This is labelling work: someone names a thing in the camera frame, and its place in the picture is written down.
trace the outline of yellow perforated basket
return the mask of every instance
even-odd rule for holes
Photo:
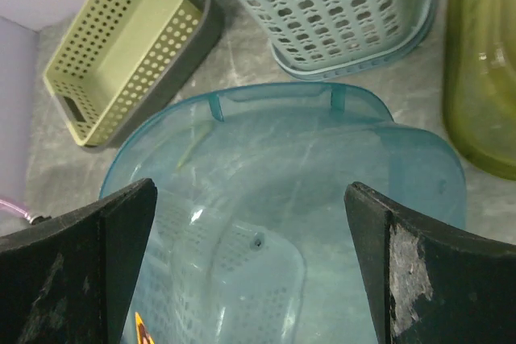
[[[102,145],[195,31],[188,0],[87,0],[44,71],[80,146]]]

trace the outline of blue plastic bin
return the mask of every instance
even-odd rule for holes
[[[353,181],[464,228],[453,150],[350,85],[253,85],[170,106],[126,141],[101,197],[142,177],[159,194],[130,344],[137,313],[155,343],[377,342],[343,203]]]

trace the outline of purple wire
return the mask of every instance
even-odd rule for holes
[[[14,217],[26,219],[28,222],[32,219],[27,207],[20,205],[7,197],[0,196],[0,210],[3,211],[3,213],[8,213]]]

